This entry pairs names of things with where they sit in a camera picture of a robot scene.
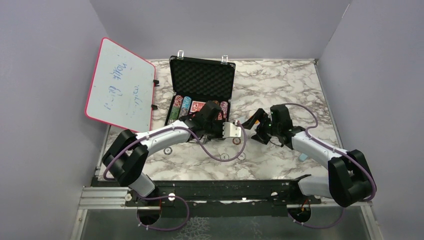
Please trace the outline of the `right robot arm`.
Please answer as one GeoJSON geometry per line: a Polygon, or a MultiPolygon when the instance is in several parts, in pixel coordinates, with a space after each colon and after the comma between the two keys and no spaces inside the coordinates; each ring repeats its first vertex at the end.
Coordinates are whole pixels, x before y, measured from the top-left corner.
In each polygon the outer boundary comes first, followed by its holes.
{"type": "Polygon", "coordinates": [[[308,175],[298,179],[297,185],[288,190],[289,199],[300,204],[308,196],[320,196],[344,208],[372,200],[377,186],[365,155],[357,149],[348,151],[330,145],[310,134],[309,127],[295,126],[287,106],[273,105],[270,114],[259,108],[242,126],[256,126],[253,140],[266,145],[276,137],[281,146],[305,154],[327,170],[326,177],[308,175]]]}

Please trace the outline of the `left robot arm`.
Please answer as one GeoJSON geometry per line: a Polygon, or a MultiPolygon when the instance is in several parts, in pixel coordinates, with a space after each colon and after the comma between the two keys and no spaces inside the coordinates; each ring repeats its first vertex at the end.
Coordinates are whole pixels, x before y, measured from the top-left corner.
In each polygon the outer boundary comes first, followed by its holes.
{"type": "Polygon", "coordinates": [[[218,104],[208,101],[200,111],[182,116],[162,128],[138,133],[128,129],[122,131],[101,159],[106,166],[104,172],[111,173],[111,179],[121,187],[138,193],[138,199],[144,205],[152,205],[157,200],[157,191],[155,183],[143,173],[147,158],[205,135],[221,138],[224,121],[217,119],[221,112],[218,104]]]}

